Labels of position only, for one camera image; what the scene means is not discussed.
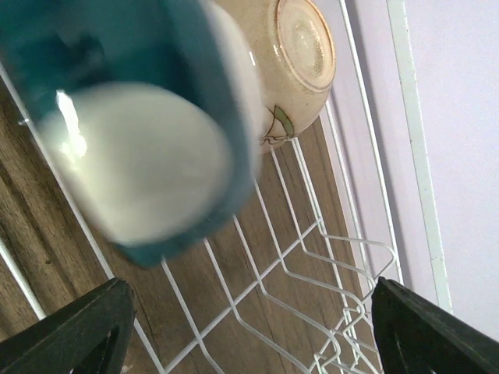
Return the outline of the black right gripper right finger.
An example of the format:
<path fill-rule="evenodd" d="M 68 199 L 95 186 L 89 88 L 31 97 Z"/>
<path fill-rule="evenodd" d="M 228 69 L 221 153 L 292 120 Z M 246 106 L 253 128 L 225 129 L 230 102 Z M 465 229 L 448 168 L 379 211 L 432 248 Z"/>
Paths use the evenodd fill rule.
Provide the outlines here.
<path fill-rule="evenodd" d="M 394 280 L 372 294 L 373 334 L 386 373 L 497 373 L 498 342 Z"/>

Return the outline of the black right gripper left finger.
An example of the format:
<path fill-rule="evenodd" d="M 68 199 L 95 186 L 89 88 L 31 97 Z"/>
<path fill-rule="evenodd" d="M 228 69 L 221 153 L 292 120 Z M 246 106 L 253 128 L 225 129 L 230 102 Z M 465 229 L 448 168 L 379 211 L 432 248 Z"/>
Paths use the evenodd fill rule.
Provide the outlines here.
<path fill-rule="evenodd" d="M 131 287 L 113 278 L 1 342 L 1 372 L 120 373 L 134 318 Z"/>

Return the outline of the teal cup white interior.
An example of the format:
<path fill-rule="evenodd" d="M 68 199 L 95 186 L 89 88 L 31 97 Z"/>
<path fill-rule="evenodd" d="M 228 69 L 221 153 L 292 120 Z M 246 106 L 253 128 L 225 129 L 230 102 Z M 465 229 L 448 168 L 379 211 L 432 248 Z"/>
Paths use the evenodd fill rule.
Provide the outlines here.
<path fill-rule="evenodd" d="M 4 1 L 1 74 L 89 222 L 158 265 L 223 226 L 260 169 L 259 76 L 212 1 Z"/>

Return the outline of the large cream ceramic bowl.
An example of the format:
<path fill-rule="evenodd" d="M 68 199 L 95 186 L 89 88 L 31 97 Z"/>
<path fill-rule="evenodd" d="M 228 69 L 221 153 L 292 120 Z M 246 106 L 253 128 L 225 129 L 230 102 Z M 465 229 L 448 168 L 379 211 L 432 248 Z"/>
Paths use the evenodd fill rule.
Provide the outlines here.
<path fill-rule="evenodd" d="M 219 1 L 253 54 L 264 98 L 263 152 L 282 146 L 318 117 L 331 91 L 336 54 L 312 1 Z"/>

